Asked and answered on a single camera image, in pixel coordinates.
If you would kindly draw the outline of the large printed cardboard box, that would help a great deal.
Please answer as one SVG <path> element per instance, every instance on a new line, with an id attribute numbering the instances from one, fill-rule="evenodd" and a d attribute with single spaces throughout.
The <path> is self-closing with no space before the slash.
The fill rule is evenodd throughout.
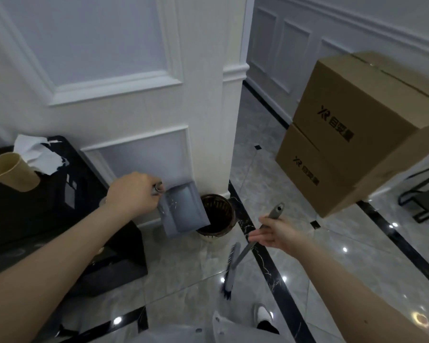
<path id="1" fill-rule="evenodd" d="M 429 155 L 429 78 L 373 51 L 321 58 L 293 123 L 352 187 Z"/>

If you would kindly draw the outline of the person's right forearm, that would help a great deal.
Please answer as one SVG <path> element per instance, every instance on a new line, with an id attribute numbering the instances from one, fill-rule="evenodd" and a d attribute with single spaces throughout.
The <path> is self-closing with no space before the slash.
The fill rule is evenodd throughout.
<path id="1" fill-rule="evenodd" d="M 429 335 L 299 232 L 288 247 L 346 343 L 429 343 Z"/>

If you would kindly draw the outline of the person's left hand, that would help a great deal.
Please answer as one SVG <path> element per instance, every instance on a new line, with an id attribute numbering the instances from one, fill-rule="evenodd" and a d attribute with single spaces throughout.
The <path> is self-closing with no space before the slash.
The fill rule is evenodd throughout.
<path id="1" fill-rule="evenodd" d="M 109 187 L 105 205 L 130 219 L 146 214 L 140 212 L 140 174 L 135 171 L 116 179 Z"/>

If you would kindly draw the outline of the small printed cardboard box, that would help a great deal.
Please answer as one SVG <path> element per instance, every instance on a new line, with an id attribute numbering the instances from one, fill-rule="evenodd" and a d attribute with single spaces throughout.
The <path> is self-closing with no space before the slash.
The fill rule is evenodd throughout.
<path id="1" fill-rule="evenodd" d="M 429 126 L 292 123 L 276 161 L 321 217 L 372 194 L 429 155 Z"/>

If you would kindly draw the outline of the person's left forearm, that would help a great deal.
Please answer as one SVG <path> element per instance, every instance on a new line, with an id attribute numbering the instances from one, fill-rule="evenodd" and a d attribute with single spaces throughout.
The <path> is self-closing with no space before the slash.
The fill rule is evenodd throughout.
<path id="1" fill-rule="evenodd" d="M 0 273 L 0 343 L 30 343 L 101 247 L 139 208 L 107 202 Z"/>

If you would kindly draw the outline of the brown waste basket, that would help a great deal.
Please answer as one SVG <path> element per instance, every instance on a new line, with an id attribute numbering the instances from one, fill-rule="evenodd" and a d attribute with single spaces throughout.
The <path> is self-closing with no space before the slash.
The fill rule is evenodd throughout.
<path id="1" fill-rule="evenodd" d="M 202 195 L 201 201 L 209 224 L 196 232 L 202 240 L 214 242 L 226 236 L 236 225 L 235 209 L 227 198 L 217 194 Z"/>

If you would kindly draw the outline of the person's white shoe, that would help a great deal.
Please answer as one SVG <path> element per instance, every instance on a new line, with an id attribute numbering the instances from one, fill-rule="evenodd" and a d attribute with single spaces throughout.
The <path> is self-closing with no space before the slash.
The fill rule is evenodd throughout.
<path id="1" fill-rule="evenodd" d="M 253 321 L 256 326 L 262 322 L 273 323 L 273 314 L 271 314 L 263 304 L 255 303 L 252 312 Z"/>

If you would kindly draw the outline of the grey hand broom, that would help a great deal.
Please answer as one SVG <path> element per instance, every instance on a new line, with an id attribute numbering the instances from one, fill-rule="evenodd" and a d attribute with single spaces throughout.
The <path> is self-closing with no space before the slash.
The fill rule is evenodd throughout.
<path id="1" fill-rule="evenodd" d="M 269 219 L 279 219 L 285 209 L 285 204 L 280 202 L 269 213 Z M 235 282 L 235 274 L 238 265 L 246 257 L 246 255 L 256 245 L 256 242 L 249 242 L 246 247 L 241 248 L 239 242 L 236 242 L 230 251 L 227 269 L 222 283 L 221 293 L 226 300 L 231 300 L 233 285 Z"/>

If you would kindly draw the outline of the black cabinet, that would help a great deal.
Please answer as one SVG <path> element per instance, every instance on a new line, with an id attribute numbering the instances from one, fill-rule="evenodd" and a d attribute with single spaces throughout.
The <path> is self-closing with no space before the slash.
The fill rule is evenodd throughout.
<path id="1" fill-rule="evenodd" d="M 68 161 L 40 184 L 19 192 L 0 183 L 0 272 L 42 247 L 99 207 L 107 189 L 63 136 L 46 147 Z"/>

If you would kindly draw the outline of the person's right hand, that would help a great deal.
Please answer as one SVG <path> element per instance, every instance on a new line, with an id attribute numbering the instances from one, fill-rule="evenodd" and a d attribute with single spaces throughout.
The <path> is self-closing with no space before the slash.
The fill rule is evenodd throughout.
<path id="1" fill-rule="evenodd" d="M 291 224 L 284 222 L 285 226 L 282 229 L 271 229 L 262 225 L 259 229 L 249 232 L 247 235 L 248 242 L 257 242 L 265 247 L 280 249 L 295 257 L 304 237 Z"/>

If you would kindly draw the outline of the white crumpled tissue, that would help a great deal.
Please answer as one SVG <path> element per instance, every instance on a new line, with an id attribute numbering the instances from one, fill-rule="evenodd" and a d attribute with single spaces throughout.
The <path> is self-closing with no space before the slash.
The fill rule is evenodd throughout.
<path id="1" fill-rule="evenodd" d="M 52 150 L 52 145 L 60 140 L 48 140 L 45 137 L 34 137 L 19 134 L 14 142 L 13 152 L 21 156 L 34 171 L 51 176 L 60 167 L 68 166 L 69 161 Z"/>

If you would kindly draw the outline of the black metal stool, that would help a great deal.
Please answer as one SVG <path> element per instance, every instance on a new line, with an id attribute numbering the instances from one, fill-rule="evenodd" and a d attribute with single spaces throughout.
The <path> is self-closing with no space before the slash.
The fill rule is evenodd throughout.
<path id="1" fill-rule="evenodd" d="M 428 184 L 429 178 L 401 193 L 398 197 L 398 205 L 400 207 L 408 203 L 414 203 L 421 208 L 420 212 L 412 216 L 414 221 L 419 224 L 429 220 L 429 190 L 423 190 Z"/>

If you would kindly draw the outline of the tan paper cup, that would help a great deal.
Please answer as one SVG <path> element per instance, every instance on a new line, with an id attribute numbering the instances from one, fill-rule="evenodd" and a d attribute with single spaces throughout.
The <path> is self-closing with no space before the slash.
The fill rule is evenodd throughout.
<path id="1" fill-rule="evenodd" d="M 41 180 L 21 155 L 8 152 L 0 154 L 0 183 L 19 192 L 35 189 Z"/>

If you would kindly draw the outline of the grey dustpan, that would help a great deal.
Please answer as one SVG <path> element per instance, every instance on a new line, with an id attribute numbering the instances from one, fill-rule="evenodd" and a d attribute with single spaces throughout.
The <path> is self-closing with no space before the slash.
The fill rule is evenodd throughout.
<path id="1" fill-rule="evenodd" d="M 157 210 L 166 236 L 182 236 L 210 225 L 194 181 L 164 189 L 154 184 L 151 194 L 160 196 Z"/>

